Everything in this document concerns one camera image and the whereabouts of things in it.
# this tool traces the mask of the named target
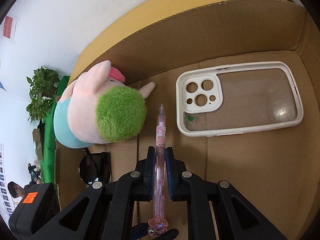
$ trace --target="black shirt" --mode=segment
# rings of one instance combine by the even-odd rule
[[[29,184],[25,185],[25,186],[23,187],[24,193],[27,194],[27,193],[29,192],[31,186],[34,185],[34,184],[37,184],[37,182],[35,182],[35,181],[30,181]]]

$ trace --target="green fur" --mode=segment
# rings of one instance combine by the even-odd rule
[[[116,86],[99,98],[96,121],[107,142],[119,142],[140,132],[146,114],[147,108],[139,91]]]

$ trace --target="metal rivet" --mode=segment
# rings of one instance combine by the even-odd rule
[[[102,187],[102,182],[96,181],[92,184],[92,187],[95,189],[101,188]]]
[[[190,171],[184,171],[182,173],[182,177],[184,178],[190,178],[192,176],[192,173]]]
[[[220,181],[220,186],[224,187],[224,188],[227,188],[227,187],[230,186],[230,183],[227,182],[226,180],[222,180],[222,181]]]
[[[140,176],[140,172],[138,172],[138,171],[133,171],[133,172],[130,173],[130,176],[133,177],[133,178],[137,178],[137,177]]]

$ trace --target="person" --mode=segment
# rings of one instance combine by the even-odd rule
[[[42,184],[41,179],[38,179],[36,182],[31,181],[29,184],[21,187],[19,184],[11,181],[8,183],[8,191],[13,198],[24,197],[31,188],[32,185]]]

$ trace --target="stuffed animal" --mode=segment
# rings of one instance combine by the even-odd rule
[[[150,82],[139,90],[123,84],[125,77],[109,60],[79,76],[57,103],[53,127],[57,140],[69,148],[126,140],[142,129]]]

